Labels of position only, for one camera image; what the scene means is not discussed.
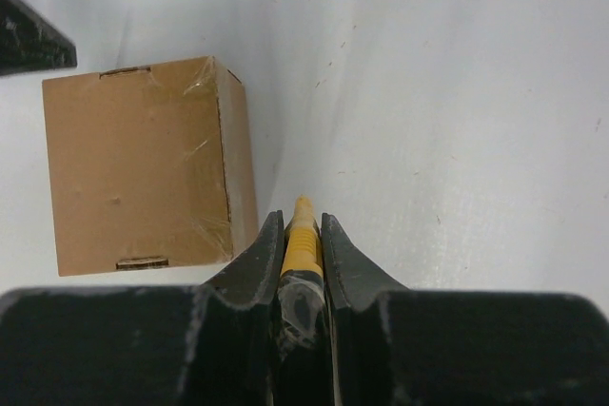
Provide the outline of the brown cardboard express box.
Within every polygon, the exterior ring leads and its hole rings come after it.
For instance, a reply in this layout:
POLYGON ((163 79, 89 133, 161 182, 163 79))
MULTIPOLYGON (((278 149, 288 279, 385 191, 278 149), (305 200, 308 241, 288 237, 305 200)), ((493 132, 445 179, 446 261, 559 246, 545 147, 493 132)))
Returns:
POLYGON ((42 84, 62 277, 231 261, 258 233, 246 91, 212 56, 42 84))

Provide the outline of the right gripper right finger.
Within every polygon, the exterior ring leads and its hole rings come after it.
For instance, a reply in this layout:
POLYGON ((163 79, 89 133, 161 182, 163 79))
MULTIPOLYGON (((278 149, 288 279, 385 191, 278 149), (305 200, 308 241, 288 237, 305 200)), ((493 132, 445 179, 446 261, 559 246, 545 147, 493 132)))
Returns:
POLYGON ((322 218, 338 405, 604 405, 608 321, 565 293, 414 290, 322 218))

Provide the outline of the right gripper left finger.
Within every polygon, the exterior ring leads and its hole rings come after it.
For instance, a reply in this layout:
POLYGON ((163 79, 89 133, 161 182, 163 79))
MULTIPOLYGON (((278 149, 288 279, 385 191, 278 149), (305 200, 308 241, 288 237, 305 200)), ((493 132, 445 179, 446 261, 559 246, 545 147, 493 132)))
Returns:
POLYGON ((201 284, 16 289, 1 299, 5 405, 268 405, 281 212, 201 284))

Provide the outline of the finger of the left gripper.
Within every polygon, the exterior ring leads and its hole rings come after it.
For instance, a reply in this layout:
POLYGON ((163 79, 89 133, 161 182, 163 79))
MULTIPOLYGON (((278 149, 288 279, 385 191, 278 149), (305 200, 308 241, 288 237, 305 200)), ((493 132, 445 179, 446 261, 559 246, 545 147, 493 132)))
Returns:
POLYGON ((24 0, 1 0, 1 76, 76 68, 74 43, 24 0))

